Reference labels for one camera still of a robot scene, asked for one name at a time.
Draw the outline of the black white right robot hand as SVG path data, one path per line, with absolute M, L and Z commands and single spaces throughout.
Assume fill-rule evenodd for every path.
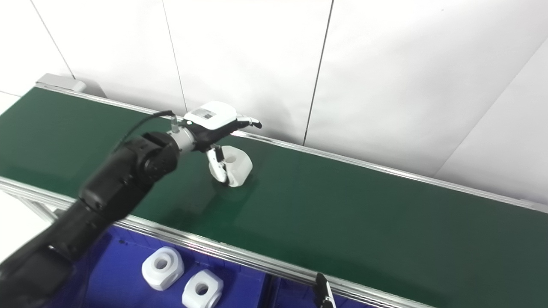
M 315 295 L 314 303 L 317 308 L 336 308 L 329 281 L 323 273 L 318 272 L 316 274 L 313 292 Z

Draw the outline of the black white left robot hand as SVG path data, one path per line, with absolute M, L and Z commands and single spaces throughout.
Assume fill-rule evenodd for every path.
M 226 187 L 241 187 L 253 169 L 252 160 L 243 150 L 217 142 L 242 128 L 261 129 L 261 121 L 227 103 L 210 101 L 186 113 L 183 125 L 193 135 L 195 150 L 206 154 L 214 179 Z

